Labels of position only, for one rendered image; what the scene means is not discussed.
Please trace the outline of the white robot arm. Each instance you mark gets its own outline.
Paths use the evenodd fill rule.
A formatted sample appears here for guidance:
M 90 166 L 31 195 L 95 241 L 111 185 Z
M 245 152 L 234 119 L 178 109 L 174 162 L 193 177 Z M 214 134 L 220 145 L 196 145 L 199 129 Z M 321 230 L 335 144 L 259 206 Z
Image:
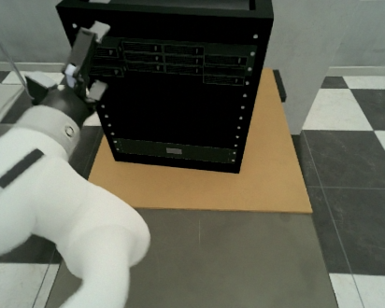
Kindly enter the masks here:
M 130 268 L 146 257 L 150 230 L 137 211 L 68 164 L 80 142 L 71 118 L 42 107 L 0 142 L 0 257 L 32 235 L 45 238 L 85 279 L 67 308 L 125 308 Z

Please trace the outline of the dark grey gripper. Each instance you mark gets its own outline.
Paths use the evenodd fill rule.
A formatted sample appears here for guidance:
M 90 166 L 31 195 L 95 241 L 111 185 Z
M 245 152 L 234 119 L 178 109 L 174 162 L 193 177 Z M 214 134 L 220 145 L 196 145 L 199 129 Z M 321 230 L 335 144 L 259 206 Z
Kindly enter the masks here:
M 91 31 L 82 28 L 79 34 L 69 62 L 63 70 L 63 76 L 68 77 L 64 89 L 52 93 L 41 105 L 68 116 L 81 131 L 87 122 L 96 116 L 96 108 L 109 87 L 98 81 L 88 96 L 94 57 L 98 46 L 103 47 L 103 41 L 110 33 L 111 27 L 98 22 Z M 85 83 L 78 81 L 80 78 L 86 80 Z

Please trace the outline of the tan flat board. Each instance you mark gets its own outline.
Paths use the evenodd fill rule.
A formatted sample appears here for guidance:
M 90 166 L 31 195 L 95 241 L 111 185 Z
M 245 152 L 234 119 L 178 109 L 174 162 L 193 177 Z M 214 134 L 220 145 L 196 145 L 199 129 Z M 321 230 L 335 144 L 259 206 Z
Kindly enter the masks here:
M 115 161 L 104 134 L 88 182 L 132 208 L 313 212 L 272 68 L 263 68 L 239 174 Z

